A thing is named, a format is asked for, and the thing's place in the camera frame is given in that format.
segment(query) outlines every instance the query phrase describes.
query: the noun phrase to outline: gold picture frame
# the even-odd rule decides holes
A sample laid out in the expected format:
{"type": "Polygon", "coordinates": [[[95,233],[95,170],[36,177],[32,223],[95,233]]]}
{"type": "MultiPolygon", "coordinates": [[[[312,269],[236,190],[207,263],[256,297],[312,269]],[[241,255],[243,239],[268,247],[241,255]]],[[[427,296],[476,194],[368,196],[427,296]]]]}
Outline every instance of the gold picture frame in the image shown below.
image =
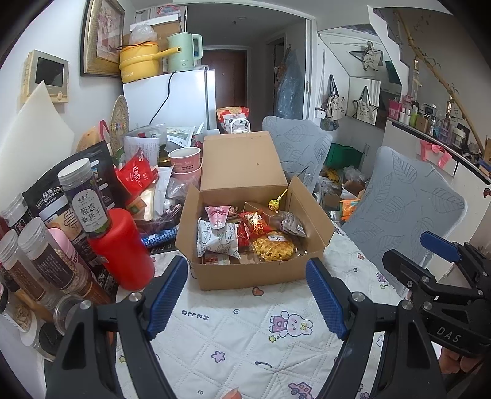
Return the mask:
{"type": "Polygon", "coordinates": [[[121,77],[124,8],[117,0],[87,0],[80,40],[80,75],[121,77]]]}

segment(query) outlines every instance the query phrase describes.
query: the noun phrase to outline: yellow pot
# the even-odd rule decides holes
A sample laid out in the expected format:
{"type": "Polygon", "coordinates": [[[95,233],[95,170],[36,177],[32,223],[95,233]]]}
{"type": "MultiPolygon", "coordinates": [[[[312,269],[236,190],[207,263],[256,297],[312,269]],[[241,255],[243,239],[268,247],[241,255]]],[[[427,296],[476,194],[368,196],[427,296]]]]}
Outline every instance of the yellow pot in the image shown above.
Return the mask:
{"type": "Polygon", "coordinates": [[[127,46],[119,52],[121,80],[123,83],[129,83],[157,76],[159,74],[159,59],[180,51],[180,47],[172,47],[159,52],[159,46],[155,42],[127,46]]]}

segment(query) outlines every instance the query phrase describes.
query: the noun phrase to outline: electric kettle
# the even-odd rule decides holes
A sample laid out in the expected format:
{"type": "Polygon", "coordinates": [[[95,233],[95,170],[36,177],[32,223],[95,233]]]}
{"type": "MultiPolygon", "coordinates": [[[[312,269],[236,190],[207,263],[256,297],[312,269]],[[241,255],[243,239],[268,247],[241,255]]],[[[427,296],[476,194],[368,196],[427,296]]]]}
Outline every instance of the electric kettle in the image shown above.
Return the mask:
{"type": "Polygon", "coordinates": [[[169,48],[180,47],[181,52],[167,57],[169,73],[179,71],[191,71],[194,69],[194,60],[203,57],[203,39],[199,34],[179,32],[167,38],[169,48]],[[198,55],[194,56],[194,43],[197,44],[198,55]]]}

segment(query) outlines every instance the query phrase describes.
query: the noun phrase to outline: blue plastic garment cover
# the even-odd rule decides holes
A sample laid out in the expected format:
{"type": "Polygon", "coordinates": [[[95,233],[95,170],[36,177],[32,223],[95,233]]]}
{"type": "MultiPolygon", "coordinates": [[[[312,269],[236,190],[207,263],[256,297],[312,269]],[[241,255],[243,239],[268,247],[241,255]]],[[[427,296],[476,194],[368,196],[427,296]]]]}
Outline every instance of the blue plastic garment cover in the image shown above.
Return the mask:
{"type": "Polygon", "coordinates": [[[295,50],[290,51],[285,64],[286,73],[279,84],[275,115],[283,119],[302,119],[304,78],[295,50]]]}

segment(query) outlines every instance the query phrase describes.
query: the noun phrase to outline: brown wooden door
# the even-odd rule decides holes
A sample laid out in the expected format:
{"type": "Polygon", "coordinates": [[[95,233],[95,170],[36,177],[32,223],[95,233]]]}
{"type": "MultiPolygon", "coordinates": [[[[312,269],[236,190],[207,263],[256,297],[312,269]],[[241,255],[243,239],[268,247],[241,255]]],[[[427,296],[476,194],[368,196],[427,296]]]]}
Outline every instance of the brown wooden door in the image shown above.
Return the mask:
{"type": "Polygon", "coordinates": [[[205,50],[201,65],[215,69],[217,108],[247,106],[246,51],[205,50]]]}

